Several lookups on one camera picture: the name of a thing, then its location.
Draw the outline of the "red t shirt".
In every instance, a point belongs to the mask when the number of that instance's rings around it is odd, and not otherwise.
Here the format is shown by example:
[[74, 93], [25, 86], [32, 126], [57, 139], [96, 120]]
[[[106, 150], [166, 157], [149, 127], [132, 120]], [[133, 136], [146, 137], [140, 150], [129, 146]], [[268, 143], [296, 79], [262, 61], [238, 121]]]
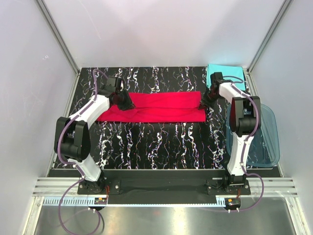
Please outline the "red t shirt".
[[135, 108], [122, 111], [116, 105], [98, 117], [98, 121], [129, 123], [204, 122], [206, 113], [199, 109], [200, 92], [130, 93]]

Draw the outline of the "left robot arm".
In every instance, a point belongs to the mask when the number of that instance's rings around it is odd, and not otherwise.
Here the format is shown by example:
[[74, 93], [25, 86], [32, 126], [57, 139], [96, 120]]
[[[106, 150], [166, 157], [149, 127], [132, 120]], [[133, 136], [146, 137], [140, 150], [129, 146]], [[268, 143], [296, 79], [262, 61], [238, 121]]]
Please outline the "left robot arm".
[[122, 78], [108, 77], [101, 89], [95, 86], [95, 94], [76, 113], [60, 117], [56, 122], [54, 151], [59, 160], [78, 169], [81, 183], [93, 193], [107, 189], [103, 171], [90, 155], [89, 128], [112, 106], [121, 111], [135, 108]]

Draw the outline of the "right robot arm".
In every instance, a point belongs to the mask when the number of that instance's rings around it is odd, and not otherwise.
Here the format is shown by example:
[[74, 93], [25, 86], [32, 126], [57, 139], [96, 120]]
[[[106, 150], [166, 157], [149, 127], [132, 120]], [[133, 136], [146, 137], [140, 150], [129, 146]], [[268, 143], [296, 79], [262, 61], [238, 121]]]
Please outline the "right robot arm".
[[243, 83], [243, 79], [215, 72], [210, 75], [211, 86], [205, 90], [198, 109], [212, 107], [219, 98], [230, 103], [229, 127], [233, 133], [233, 144], [226, 173], [215, 190], [227, 194], [237, 194], [242, 189], [248, 189], [246, 177], [246, 162], [251, 142], [256, 131], [261, 126], [261, 102], [258, 96], [250, 96], [235, 84]]

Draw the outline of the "folded cyan t shirt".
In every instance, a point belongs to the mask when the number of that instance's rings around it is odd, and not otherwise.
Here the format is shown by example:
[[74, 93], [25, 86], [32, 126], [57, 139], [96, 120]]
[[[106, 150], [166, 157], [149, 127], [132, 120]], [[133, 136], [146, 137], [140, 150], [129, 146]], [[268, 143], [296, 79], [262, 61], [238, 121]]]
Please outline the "folded cyan t shirt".
[[244, 72], [243, 72], [242, 67], [208, 64], [207, 78], [206, 78], [207, 88], [211, 87], [210, 75], [215, 72], [221, 72], [223, 76], [232, 76], [232, 77], [227, 77], [226, 79], [229, 79], [235, 82], [236, 87], [240, 89], [241, 91], [246, 91], [245, 77], [244, 77]]

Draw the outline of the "clear blue plastic bin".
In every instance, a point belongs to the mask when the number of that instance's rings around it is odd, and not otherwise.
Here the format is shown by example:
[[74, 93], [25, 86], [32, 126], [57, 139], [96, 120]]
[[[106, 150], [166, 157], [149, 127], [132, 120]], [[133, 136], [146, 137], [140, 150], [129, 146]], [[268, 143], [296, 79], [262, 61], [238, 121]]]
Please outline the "clear blue plastic bin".
[[261, 104], [261, 127], [249, 147], [246, 164], [250, 167], [271, 168], [280, 159], [279, 137], [273, 110]]

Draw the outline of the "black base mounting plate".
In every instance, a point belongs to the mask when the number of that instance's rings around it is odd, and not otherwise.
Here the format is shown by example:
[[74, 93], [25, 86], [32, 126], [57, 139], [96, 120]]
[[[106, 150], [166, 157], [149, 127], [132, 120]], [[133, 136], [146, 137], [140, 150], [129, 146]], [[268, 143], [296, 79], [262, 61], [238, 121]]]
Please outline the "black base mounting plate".
[[238, 179], [231, 181], [222, 169], [107, 169], [99, 183], [80, 183], [78, 194], [108, 195], [111, 205], [213, 204], [218, 195], [250, 195], [248, 180], [244, 176]]

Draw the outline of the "right aluminium frame post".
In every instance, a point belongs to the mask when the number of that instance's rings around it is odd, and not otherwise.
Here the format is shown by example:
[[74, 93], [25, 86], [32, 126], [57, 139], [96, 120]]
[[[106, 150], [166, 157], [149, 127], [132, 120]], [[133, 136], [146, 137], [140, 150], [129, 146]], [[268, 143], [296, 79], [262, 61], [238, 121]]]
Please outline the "right aluminium frame post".
[[280, 23], [282, 22], [284, 16], [286, 15], [288, 9], [290, 8], [291, 4], [293, 3], [293, 0], [284, 0], [276, 13], [269, 29], [267, 30], [260, 46], [258, 47], [254, 57], [252, 58], [252, 61], [250, 62], [249, 66], [247, 67], [247, 72], [251, 73], [253, 69], [255, 68], [256, 64], [260, 60], [262, 54], [266, 50], [269, 42], [271, 41], [274, 33], [278, 29]]

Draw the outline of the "aluminium frame post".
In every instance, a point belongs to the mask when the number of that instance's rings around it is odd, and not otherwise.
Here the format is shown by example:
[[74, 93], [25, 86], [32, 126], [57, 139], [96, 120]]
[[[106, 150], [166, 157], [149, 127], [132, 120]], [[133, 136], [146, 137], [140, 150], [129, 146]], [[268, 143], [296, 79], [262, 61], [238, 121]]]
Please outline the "aluminium frame post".
[[34, 0], [75, 75], [80, 72], [44, 0]]
[[250, 62], [249, 66], [247, 67], [247, 72], [251, 73], [253, 69], [255, 68], [256, 64], [260, 60], [262, 54], [266, 50], [269, 42], [271, 41], [274, 33], [278, 29], [280, 23], [282, 22], [284, 16], [286, 15], [288, 9], [290, 8], [291, 4], [293, 3], [293, 0], [284, 0], [276, 13], [269, 29], [267, 30], [260, 46], [258, 47], [254, 57], [252, 58], [252, 61]]

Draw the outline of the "left aluminium frame post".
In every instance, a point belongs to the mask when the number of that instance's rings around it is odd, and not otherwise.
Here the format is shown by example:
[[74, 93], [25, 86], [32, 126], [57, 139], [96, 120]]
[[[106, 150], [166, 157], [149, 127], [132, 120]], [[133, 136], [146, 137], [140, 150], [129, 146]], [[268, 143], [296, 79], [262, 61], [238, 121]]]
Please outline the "left aluminium frame post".
[[80, 72], [44, 0], [34, 0], [75, 75]]

